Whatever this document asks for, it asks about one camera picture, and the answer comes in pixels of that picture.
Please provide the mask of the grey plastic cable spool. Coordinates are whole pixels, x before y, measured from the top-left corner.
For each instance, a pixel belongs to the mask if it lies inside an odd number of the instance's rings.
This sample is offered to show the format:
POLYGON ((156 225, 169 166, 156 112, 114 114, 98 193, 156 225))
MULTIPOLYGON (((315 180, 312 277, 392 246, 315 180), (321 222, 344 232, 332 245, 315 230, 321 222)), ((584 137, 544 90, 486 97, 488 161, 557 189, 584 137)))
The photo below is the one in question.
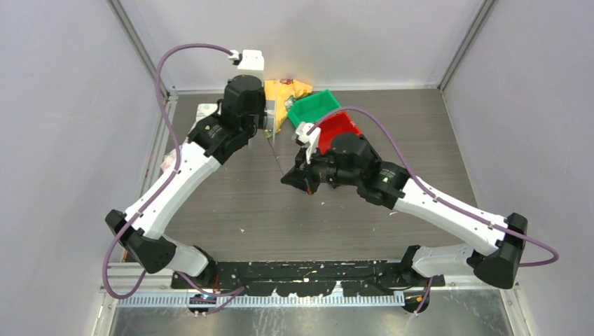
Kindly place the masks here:
POLYGON ((252 147, 252 139, 262 130, 266 139, 275 142, 277 132, 277 101, 269 99, 265 93, 265 83, 255 76, 247 76, 248 93, 244 98, 244 107, 248 119, 248 147, 252 147))

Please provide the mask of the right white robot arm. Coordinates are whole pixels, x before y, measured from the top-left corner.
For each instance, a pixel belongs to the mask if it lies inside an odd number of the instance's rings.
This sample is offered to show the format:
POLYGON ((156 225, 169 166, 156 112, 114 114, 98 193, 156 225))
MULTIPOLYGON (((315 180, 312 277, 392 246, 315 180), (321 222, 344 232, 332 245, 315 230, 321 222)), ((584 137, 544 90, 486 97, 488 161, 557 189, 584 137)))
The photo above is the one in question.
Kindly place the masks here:
POLYGON ((525 243, 495 226, 523 234, 525 217, 483 213, 434 189, 405 168, 384 161, 364 136, 340 134, 325 153, 301 148, 281 182, 309 195, 322 183, 354 186, 366 202, 421 218, 463 241, 434 248, 409 246, 399 270, 409 287, 441 275, 474 275, 501 289, 510 289, 516 282, 525 243))

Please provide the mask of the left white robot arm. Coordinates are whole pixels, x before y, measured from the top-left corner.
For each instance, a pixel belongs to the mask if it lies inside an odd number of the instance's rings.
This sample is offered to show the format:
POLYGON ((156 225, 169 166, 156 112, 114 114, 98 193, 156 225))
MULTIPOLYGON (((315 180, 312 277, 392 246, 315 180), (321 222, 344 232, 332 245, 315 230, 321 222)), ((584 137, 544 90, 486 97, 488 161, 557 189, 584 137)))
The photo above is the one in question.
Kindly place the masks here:
POLYGON ((264 126, 265 107, 261 79, 250 75, 231 79, 218 111, 200 120, 182 143, 181 158, 141 199, 124 211, 113 209, 106 215, 112 233, 122 235, 120 244, 146 272, 184 273, 199 290, 214 283, 213 260, 200 248, 167 237, 165 229, 193 191, 264 126))

